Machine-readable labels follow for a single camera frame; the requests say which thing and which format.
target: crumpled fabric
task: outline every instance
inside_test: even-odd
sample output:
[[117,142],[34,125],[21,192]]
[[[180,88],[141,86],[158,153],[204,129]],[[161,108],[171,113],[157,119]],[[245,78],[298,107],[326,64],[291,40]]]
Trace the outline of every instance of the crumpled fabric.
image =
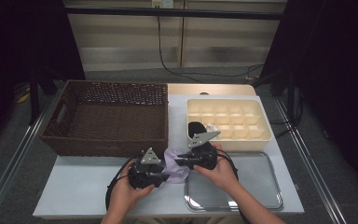
[[179,166],[174,159],[177,159],[177,155],[183,154],[179,149],[167,148],[164,152],[165,170],[163,172],[170,175],[167,179],[167,183],[181,184],[185,182],[185,179],[190,173],[190,168],[187,166]]

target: divided compartment tray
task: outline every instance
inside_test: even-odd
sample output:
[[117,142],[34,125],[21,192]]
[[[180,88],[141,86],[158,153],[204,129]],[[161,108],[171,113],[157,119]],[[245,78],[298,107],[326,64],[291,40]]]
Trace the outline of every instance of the divided compartment tray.
[[[240,183],[267,209],[283,208],[281,191],[269,156],[264,152],[229,153]],[[198,211],[236,211],[237,204],[208,178],[191,171],[185,185],[186,206]]]
[[267,116],[257,100],[189,99],[187,123],[212,124],[221,133],[211,143],[226,151],[262,151],[272,139]]
[[68,80],[40,137],[60,156],[163,157],[167,84]]

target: floor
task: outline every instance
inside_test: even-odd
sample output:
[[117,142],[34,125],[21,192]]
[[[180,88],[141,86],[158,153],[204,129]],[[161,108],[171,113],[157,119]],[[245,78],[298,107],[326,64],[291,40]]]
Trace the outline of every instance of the floor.
[[[257,79],[260,70],[254,70],[251,75],[244,75],[249,67],[218,67],[218,68],[189,68],[176,69],[176,73],[191,72],[202,74],[186,74],[197,81],[205,83],[248,83]],[[209,76],[214,73],[222,76]],[[89,72],[87,79],[114,81],[150,81],[150,82],[195,82],[187,77],[174,75],[164,69],[127,70],[115,72]],[[269,85],[262,85],[256,89],[261,97],[263,106],[268,114],[273,132],[285,132],[282,115],[277,109],[277,101],[271,97]],[[42,105],[48,105],[51,97],[41,95]],[[322,181],[333,195],[333,199],[342,213],[343,218],[336,223],[358,223],[358,175],[345,162],[335,143],[325,137],[324,128],[305,102],[298,130],[307,146],[309,155],[306,161],[313,161],[319,171]],[[30,128],[30,102],[22,104],[13,102],[12,107],[0,129],[0,180],[7,174],[7,165],[18,151],[21,140]],[[281,216],[287,223],[335,223],[326,210],[325,201],[320,191],[310,178],[310,170],[304,165],[298,147],[293,142],[292,133],[284,133],[277,138],[290,175],[297,187],[297,192],[303,203],[305,213]],[[11,181],[7,189],[0,192],[0,223],[99,223],[100,220],[44,220],[32,216],[34,208],[43,191],[49,172],[56,159],[55,153],[45,145],[36,135],[28,149],[21,155],[18,169],[10,175]]]

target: human hand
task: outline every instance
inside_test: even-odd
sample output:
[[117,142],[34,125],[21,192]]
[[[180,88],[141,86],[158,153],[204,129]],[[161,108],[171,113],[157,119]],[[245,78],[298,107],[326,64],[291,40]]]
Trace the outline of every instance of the human hand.
[[[216,149],[223,150],[220,144],[214,144],[213,146]],[[194,170],[210,179],[212,183],[224,191],[227,191],[229,188],[233,187],[233,185],[239,184],[237,177],[232,171],[230,163],[221,157],[217,157],[217,164],[213,170],[208,170],[198,165],[194,165]]]
[[134,189],[127,177],[132,162],[129,162],[120,174],[120,178],[110,195],[109,208],[102,223],[121,223],[128,212],[144,196],[148,195],[154,188],[154,185],[147,186],[144,189]]

